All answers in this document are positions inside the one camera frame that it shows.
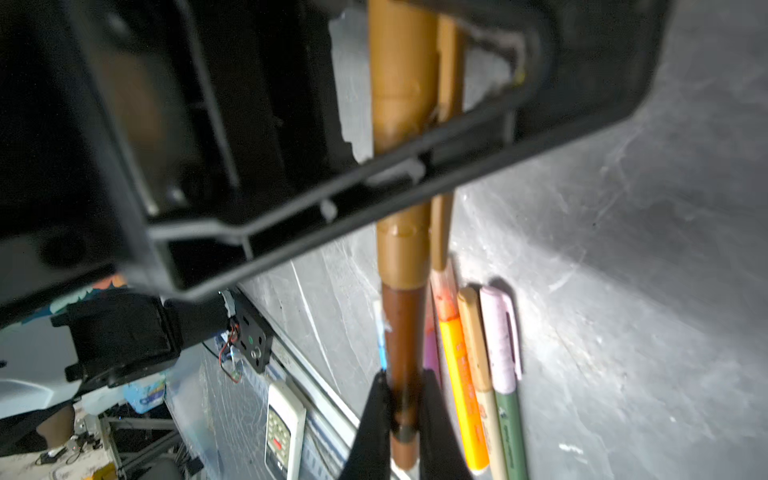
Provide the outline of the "brown pen tan cap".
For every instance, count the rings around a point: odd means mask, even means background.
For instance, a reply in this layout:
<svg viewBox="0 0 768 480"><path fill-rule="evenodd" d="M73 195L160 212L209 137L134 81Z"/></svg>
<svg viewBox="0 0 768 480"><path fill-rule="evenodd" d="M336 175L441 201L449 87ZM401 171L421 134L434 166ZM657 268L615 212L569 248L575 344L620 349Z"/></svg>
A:
<svg viewBox="0 0 768 480"><path fill-rule="evenodd" d="M403 1L368 5L375 154L394 150L463 109L463 36L455 21ZM450 196L376 224L392 400L391 457L403 471L419 458L427 283L447 253Z"/></svg>

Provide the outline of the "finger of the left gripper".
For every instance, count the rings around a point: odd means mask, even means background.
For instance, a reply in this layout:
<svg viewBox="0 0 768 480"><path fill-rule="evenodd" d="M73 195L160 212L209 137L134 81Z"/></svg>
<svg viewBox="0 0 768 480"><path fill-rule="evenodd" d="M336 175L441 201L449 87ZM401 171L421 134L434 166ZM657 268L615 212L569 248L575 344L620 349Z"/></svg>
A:
<svg viewBox="0 0 768 480"><path fill-rule="evenodd" d="M667 1L434 1L489 49L520 38L523 81L390 153L350 166L264 213L236 202L212 217L152 225L169 281L199 299L401 209L619 122L646 96Z"/></svg>

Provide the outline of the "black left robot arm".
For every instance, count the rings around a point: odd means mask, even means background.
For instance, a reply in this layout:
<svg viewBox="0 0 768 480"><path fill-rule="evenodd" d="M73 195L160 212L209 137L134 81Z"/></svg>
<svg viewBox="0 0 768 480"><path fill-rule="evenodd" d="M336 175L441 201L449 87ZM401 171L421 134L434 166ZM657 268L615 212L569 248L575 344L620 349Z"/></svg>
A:
<svg viewBox="0 0 768 480"><path fill-rule="evenodd" d="M222 329L220 290L629 116L667 1L421 1L511 78L358 163L343 1L1 5L1 413L50 411Z"/></svg>

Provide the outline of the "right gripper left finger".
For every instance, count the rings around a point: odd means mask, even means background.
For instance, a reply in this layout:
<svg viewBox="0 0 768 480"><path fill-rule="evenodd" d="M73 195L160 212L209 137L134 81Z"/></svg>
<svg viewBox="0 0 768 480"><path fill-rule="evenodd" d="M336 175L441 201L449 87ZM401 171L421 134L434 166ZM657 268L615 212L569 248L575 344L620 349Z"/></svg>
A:
<svg viewBox="0 0 768 480"><path fill-rule="evenodd" d="M374 376L357 434L339 480L391 478L391 422L386 372L380 370Z"/></svg>

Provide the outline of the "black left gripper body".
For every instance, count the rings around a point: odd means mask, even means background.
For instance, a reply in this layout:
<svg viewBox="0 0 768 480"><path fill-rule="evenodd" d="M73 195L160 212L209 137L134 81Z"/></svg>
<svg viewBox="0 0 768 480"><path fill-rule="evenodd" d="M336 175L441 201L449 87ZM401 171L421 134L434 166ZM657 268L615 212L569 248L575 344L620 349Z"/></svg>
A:
<svg viewBox="0 0 768 480"><path fill-rule="evenodd" d="M341 1L5 1L1 322L113 273L196 300L328 238Z"/></svg>

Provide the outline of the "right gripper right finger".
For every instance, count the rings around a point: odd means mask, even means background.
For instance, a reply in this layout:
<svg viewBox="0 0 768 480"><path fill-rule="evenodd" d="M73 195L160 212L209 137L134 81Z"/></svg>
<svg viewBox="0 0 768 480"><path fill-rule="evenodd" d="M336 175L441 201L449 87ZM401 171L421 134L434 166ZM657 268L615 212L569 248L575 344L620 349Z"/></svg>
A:
<svg viewBox="0 0 768 480"><path fill-rule="evenodd" d="M470 480L446 404L432 370L423 370L419 399L419 475L425 480Z"/></svg>

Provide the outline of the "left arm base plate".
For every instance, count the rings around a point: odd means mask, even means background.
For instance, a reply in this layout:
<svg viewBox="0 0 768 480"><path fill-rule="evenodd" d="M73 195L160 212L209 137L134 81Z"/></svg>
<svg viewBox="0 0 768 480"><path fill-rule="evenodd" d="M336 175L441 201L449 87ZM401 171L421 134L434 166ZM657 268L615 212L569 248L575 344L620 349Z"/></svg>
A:
<svg viewBox="0 0 768 480"><path fill-rule="evenodd" d="M274 329L262 312L239 290L232 292L236 337L239 349L251 367L263 374L271 360Z"/></svg>

